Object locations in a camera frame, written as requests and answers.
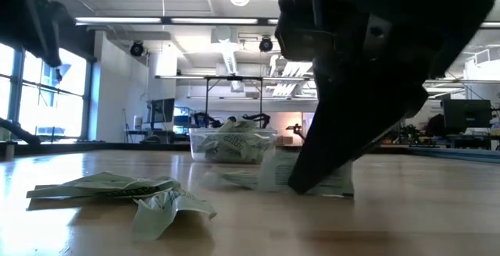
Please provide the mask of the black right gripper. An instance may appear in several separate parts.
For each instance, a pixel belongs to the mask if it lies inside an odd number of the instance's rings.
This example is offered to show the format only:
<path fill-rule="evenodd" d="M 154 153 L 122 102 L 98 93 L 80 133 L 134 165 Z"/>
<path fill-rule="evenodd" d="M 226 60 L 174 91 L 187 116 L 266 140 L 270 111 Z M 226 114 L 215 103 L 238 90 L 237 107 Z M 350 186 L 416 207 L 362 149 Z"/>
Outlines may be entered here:
<path fill-rule="evenodd" d="M 423 83 L 443 76 L 463 48 L 453 0 L 313 0 L 313 8 L 336 40 L 313 62 L 319 102 L 287 182 L 298 194 L 418 112 Z"/>

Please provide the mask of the background desk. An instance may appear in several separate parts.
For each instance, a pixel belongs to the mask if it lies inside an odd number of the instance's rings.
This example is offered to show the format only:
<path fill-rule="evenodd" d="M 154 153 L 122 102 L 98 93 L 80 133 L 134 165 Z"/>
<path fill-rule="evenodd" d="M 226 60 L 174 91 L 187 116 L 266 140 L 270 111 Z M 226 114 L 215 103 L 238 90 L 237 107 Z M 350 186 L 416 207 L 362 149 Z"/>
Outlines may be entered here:
<path fill-rule="evenodd" d="M 125 130 L 127 139 L 133 139 L 134 136 L 142 136 L 140 144 L 173 144 L 175 142 L 175 133 L 167 130 Z"/>

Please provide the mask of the green white sweetener packet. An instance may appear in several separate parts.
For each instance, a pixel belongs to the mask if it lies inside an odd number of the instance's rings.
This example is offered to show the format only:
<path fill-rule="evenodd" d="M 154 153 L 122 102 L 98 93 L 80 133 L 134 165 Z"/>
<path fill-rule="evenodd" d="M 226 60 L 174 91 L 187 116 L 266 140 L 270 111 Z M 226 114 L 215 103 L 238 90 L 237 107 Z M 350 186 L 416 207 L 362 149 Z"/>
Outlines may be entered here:
<path fill-rule="evenodd" d="M 251 149 L 247 136 L 241 133 L 225 134 L 223 135 L 222 140 L 226 146 L 235 151 L 244 152 Z"/>
<path fill-rule="evenodd" d="M 251 120 L 227 120 L 220 128 L 219 131 L 223 133 L 247 133 L 257 127 L 257 122 Z"/>
<path fill-rule="evenodd" d="M 235 172 L 216 172 L 220 181 L 233 183 L 240 187 L 265 191 L 291 193 L 288 179 L 295 167 L 297 152 L 277 151 L 266 159 L 259 170 L 238 170 Z M 352 163 L 349 162 L 325 178 L 321 183 L 306 192 L 318 196 L 354 197 L 352 182 Z"/>
<path fill-rule="evenodd" d="M 174 185 L 166 185 L 166 186 L 155 186 L 155 187 L 139 187 L 136 189 L 128 189 L 128 190 L 114 190 L 108 192 L 99 192 L 95 193 L 95 197 L 106 197 L 106 198 L 143 198 L 143 197 L 152 197 L 156 194 L 162 193 L 164 191 L 175 189 Z"/>
<path fill-rule="evenodd" d="M 94 197 L 94 194 L 99 192 L 166 185 L 174 185 L 175 189 L 180 187 L 180 184 L 176 180 L 168 176 L 146 179 L 120 176 L 110 172 L 100 172 L 59 185 L 40 185 L 39 188 L 28 191 L 27 198 Z"/>
<path fill-rule="evenodd" d="M 135 240 L 157 240 L 173 224 L 179 212 L 197 212 L 213 219 L 217 213 L 204 200 L 197 199 L 185 190 L 168 190 L 150 197 L 136 200 L 137 212 L 132 223 Z"/>

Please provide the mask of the black aluminium table frame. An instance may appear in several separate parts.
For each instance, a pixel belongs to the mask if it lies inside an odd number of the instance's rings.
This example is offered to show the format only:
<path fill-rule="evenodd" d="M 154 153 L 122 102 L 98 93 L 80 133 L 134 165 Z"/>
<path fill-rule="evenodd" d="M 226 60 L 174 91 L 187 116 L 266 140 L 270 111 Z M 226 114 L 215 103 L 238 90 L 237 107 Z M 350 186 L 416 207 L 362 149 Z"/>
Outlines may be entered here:
<path fill-rule="evenodd" d="M 128 144 L 86 141 L 71 144 L 15 144 L 13 141 L 0 140 L 0 158 L 6 157 L 7 147 L 12 146 L 13 154 L 54 155 L 84 151 L 120 150 L 120 151 L 190 151 L 189 144 Z M 464 161 L 500 164 L 500 151 L 481 149 L 421 148 L 421 147 L 376 147 L 368 154 L 377 155 L 419 155 L 435 158 L 449 158 Z"/>

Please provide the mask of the white ceiling slat panel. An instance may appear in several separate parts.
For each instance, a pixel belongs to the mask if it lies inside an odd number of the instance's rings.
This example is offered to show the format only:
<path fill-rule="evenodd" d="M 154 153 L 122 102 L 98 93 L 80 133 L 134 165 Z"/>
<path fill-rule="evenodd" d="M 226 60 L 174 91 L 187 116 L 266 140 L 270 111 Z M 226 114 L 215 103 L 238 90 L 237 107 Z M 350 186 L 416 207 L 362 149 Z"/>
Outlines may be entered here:
<path fill-rule="evenodd" d="M 270 58 L 269 77 L 273 78 L 299 78 L 308 76 L 308 72 L 313 67 L 311 62 L 292 62 L 286 60 L 282 55 L 272 55 Z M 277 81 L 273 90 L 274 97 L 291 96 L 298 82 Z"/>

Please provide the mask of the person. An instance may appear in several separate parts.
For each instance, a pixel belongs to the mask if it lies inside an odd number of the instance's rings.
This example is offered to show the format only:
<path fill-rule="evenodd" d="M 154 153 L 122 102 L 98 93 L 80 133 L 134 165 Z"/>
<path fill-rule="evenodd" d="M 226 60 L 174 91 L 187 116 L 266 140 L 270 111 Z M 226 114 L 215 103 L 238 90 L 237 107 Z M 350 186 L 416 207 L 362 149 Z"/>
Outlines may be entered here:
<path fill-rule="evenodd" d="M 445 117 L 437 114 L 429 119 L 425 132 L 428 136 L 443 137 L 446 134 Z"/>

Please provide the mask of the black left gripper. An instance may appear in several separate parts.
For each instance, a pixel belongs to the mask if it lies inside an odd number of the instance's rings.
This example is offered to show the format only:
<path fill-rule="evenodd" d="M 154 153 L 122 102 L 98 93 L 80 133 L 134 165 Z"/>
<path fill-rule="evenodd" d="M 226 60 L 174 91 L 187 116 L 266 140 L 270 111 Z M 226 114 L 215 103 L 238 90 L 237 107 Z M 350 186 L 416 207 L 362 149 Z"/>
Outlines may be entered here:
<path fill-rule="evenodd" d="M 0 43 L 40 55 L 47 65 L 58 67 L 59 23 L 66 18 L 66 7 L 57 1 L 0 0 Z"/>

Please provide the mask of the large bright window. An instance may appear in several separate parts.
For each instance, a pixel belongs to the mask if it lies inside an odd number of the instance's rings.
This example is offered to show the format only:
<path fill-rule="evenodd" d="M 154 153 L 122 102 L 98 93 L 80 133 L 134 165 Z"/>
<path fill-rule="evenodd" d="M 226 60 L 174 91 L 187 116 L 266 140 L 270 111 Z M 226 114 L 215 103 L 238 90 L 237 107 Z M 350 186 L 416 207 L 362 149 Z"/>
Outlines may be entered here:
<path fill-rule="evenodd" d="M 51 67 L 28 51 L 0 44 L 0 119 L 42 141 L 84 135 L 91 63 L 65 48 Z"/>

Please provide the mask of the black computer monitor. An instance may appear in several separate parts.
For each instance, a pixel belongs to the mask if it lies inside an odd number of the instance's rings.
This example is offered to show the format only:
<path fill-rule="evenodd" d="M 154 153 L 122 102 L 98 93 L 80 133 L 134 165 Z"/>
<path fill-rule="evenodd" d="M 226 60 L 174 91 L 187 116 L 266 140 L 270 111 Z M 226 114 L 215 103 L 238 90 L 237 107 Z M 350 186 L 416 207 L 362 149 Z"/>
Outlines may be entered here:
<path fill-rule="evenodd" d="M 443 100 L 442 108 L 447 129 L 464 131 L 467 128 L 491 126 L 491 102 L 489 100 Z"/>
<path fill-rule="evenodd" d="M 174 98 L 151 100 L 148 103 L 148 119 L 151 123 L 171 123 L 174 108 Z"/>

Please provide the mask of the black background gantry frame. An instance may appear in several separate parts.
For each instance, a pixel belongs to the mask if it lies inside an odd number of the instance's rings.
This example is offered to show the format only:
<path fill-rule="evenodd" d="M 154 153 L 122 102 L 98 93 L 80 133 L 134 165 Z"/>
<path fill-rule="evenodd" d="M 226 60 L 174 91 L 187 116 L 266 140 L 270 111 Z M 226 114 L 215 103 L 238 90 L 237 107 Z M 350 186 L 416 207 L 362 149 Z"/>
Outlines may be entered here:
<path fill-rule="evenodd" d="M 227 81 L 243 81 L 243 80 L 254 80 L 260 82 L 260 87 L 258 87 L 259 95 L 259 114 L 263 113 L 263 77 L 262 76 L 204 76 L 203 79 L 206 81 L 205 86 L 205 113 L 208 112 L 209 108 L 209 91 L 211 87 L 209 86 L 210 80 L 227 80 Z"/>

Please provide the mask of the white ceiling duct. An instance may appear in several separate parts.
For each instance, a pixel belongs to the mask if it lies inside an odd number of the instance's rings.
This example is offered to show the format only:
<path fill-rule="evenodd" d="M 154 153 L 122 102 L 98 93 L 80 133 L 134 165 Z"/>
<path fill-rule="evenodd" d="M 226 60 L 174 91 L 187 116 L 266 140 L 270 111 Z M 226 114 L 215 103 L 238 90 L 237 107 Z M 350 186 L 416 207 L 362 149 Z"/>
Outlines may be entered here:
<path fill-rule="evenodd" d="M 212 49 L 223 56 L 226 72 L 229 76 L 236 76 L 238 64 L 235 52 L 239 50 L 238 33 L 229 26 L 217 26 L 212 28 Z"/>

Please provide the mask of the clear plastic container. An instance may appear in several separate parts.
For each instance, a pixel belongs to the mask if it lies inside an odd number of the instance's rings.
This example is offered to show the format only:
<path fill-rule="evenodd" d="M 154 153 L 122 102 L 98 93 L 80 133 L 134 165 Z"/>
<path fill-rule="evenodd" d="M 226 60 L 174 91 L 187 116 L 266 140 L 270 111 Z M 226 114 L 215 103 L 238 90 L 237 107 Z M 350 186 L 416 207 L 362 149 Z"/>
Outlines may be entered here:
<path fill-rule="evenodd" d="M 260 164 L 265 157 L 274 155 L 277 131 L 273 129 L 254 129 L 246 135 L 251 149 L 240 152 L 223 143 L 219 129 L 190 129 L 191 156 L 196 162 Z"/>

